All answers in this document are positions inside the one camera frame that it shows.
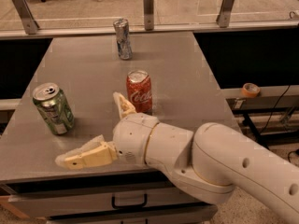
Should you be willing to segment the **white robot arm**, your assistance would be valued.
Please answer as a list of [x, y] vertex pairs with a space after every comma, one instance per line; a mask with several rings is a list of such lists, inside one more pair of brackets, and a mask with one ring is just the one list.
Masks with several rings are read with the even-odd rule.
[[107, 142], [99, 135], [56, 158], [69, 170], [121, 161], [162, 172], [178, 189], [206, 203], [226, 202], [243, 189], [289, 224], [299, 224], [299, 168], [242, 133], [209, 122], [196, 132], [138, 113], [113, 94], [120, 122]]

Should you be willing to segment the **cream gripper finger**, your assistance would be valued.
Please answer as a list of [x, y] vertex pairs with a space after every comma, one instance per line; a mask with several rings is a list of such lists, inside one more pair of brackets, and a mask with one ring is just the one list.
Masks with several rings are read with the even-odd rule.
[[78, 170], [111, 164], [118, 158], [113, 142], [98, 135], [80, 148], [59, 155], [55, 163], [68, 170]]
[[115, 105], [118, 108], [120, 119], [123, 119], [130, 114], [136, 113], [134, 105], [131, 104], [121, 93], [114, 92], [113, 98]]

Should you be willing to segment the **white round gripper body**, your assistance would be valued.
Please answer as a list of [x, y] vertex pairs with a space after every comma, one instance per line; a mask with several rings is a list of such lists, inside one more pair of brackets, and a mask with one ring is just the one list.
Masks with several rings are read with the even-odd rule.
[[113, 131], [113, 143], [119, 159], [129, 164], [144, 165], [146, 145], [158, 123], [156, 117], [143, 113], [123, 118]]

